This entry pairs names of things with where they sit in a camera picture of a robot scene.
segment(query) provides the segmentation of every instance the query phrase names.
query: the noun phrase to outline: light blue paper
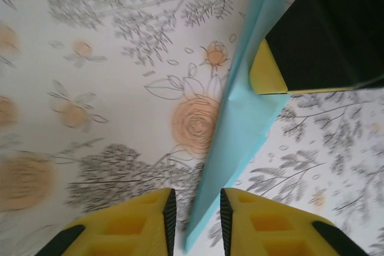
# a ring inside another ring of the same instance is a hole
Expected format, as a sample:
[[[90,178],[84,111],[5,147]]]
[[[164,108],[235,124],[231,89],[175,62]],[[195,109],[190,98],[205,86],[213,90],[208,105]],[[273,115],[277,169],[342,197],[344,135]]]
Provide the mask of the light blue paper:
[[[219,206],[220,189],[232,186],[286,105],[288,95],[257,95],[249,72],[260,43],[284,13],[285,0],[249,0],[244,27],[224,90],[202,180],[187,228],[188,252]]]

